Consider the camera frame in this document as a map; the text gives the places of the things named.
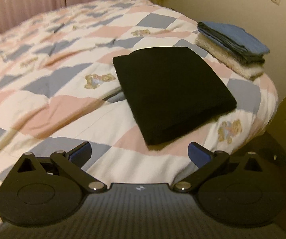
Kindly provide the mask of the folded cream fleece garment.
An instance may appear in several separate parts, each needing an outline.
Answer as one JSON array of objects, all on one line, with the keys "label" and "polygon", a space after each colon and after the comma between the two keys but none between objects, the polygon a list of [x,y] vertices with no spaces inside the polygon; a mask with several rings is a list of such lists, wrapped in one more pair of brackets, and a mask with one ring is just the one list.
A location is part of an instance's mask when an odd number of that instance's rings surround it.
[{"label": "folded cream fleece garment", "polygon": [[264,74],[262,64],[250,63],[249,65],[246,65],[244,63],[241,63],[236,56],[232,55],[230,52],[228,52],[226,49],[223,49],[221,46],[218,46],[201,33],[197,35],[195,39],[195,44],[200,48],[206,50],[219,62],[225,64],[225,66],[227,66],[245,79],[253,81],[257,77],[260,77]]}]

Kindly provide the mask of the black pants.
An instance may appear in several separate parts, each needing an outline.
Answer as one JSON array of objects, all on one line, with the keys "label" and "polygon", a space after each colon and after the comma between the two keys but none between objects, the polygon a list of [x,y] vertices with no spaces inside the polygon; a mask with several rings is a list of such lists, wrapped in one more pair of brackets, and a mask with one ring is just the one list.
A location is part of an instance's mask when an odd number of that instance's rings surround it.
[{"label": "black pants", "polygon": [[236,109],[237,102],[223,81],[190,48],[145,48],[112,62],[149,146],[179,138]]}]

